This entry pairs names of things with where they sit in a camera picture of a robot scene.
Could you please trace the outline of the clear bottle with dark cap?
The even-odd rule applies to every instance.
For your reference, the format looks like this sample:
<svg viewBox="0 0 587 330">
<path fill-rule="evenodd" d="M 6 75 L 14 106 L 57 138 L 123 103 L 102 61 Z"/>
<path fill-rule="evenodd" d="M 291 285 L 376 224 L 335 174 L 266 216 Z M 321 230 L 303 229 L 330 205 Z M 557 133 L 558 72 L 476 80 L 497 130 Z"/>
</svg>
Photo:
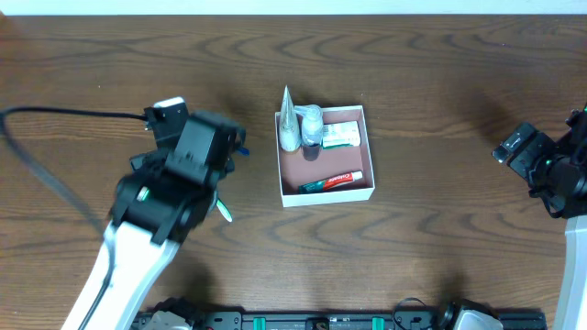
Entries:
<svg viewBox="0 0 587 330">
<path fill-rule="evenodd" d="M 296 105 L 294 111 L 302 117 L 301 138 L 303 156 L 307 161 L 317 160 L 322 148 L 324 132 L 322 108 L 315 104 Z"/>
</svg>

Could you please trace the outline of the green toothbrush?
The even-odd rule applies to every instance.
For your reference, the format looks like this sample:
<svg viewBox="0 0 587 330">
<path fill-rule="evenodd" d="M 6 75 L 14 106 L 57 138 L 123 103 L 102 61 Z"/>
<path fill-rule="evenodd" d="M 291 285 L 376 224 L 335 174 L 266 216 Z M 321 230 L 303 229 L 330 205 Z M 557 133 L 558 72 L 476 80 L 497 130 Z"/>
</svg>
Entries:
<svg viewBox="0 0 587 330">
<path fill-rule="evenodd" d="M 220 214 L 222 214 L 222 216 L 229 222 L 232 223 L 233 222 L 233 216 L 230 213 L 230 211 L 228 210 L 227 206 L 220 200 L 218 199 L 216 201 L 216 208 L 218 209 L 218 211 L 220 212 Z"/>
</svg>

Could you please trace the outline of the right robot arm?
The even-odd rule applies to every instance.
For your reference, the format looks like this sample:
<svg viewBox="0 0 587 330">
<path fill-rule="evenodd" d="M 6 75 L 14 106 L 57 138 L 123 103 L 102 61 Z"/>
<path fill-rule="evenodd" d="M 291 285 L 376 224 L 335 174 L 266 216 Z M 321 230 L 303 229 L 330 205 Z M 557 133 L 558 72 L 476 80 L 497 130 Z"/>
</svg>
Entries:
<svg viewBox="0 0 587 330">
<path fill-rule="evenodd" d="M 540 200 L 554 219 L 564 219 L 565 267 L 556 329 L 586 327 L 586 110 L 565 120 L 569 130 L 555 141 L 524 122 L 493 150 L 492 156 L 519 175 L 528 195 Z"/>
</svg>

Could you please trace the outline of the blue disposable razor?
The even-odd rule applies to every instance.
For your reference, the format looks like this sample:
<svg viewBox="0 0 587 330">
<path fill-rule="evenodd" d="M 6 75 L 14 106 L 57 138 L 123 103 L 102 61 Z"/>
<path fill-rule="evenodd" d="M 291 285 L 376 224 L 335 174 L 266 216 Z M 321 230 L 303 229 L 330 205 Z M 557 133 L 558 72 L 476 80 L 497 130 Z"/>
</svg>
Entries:
<svg viewBox="0 0 587 330">
<path fill-rule="evenodd" d="M 244 147 L 239 147 L 237 149 L 237 152 L 243 156 L 248 156 L 250 154 L 249 150 L 247 148 Z"/>
</svg>

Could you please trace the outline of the Colgate toothpaste tube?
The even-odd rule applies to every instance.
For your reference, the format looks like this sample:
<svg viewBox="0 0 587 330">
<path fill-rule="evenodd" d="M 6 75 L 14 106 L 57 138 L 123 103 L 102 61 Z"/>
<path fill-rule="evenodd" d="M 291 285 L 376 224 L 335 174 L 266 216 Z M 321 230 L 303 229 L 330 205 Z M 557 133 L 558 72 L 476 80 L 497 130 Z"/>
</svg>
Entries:
<svg viewBox="0 0 587 330">
<path fill-rule="evenodd" d="M 324 180 L 313 181 L 304 185 L 300 185 L 298 187 L 298 192 L 300 194 L 321 193 L 342 185 L 359 181 L 362 178 L 363 173 L 361 170 L 350 171 Z"/>
</svg>

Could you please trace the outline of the white Pantene tube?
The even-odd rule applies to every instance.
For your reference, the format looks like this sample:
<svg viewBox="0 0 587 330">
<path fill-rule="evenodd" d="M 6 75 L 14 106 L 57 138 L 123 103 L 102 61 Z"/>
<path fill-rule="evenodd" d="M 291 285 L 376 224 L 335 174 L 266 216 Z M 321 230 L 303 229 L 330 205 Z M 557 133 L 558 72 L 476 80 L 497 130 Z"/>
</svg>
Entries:
<svg viewBox="0 0 587 330">
<path fill-rule="evenodd" d="M 279 122 L 279 142 L 285 152 L 295 152 L 301 146 L 300 127 L 288 86 L 285 86 Z"/>
</svg>

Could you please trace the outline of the green white soap packet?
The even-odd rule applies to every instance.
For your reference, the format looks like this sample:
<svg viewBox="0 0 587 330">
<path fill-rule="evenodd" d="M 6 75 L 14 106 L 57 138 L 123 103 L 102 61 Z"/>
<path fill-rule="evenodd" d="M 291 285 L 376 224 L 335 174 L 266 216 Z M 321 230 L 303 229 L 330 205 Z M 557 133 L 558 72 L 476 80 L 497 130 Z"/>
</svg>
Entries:
<svg viewBox="0 0 587 330">
<path fill-rule="evenodd" d="M 360 143 L 360 128 L 357 121 L 327 124 L 323 127 L 323 149 L 358 147 Z"/>
</svg>

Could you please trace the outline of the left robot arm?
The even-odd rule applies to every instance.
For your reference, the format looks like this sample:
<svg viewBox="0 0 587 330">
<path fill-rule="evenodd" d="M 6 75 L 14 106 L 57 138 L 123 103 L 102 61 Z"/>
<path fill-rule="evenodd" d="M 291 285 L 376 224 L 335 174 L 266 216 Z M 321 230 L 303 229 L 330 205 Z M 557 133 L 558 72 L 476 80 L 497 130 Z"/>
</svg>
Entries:
<svg viewBox="0 0 587 330">
<path fill-rule="evenodd" d="M 131 160 L 116 187 L 93 271 L 66 329 L 128 329 L 150 288 L 190 231 L 216 206 L 217 184 L 234 170 L 246 130 L 183 105 L 148 107 L 156 149 Z"/>
</svg>

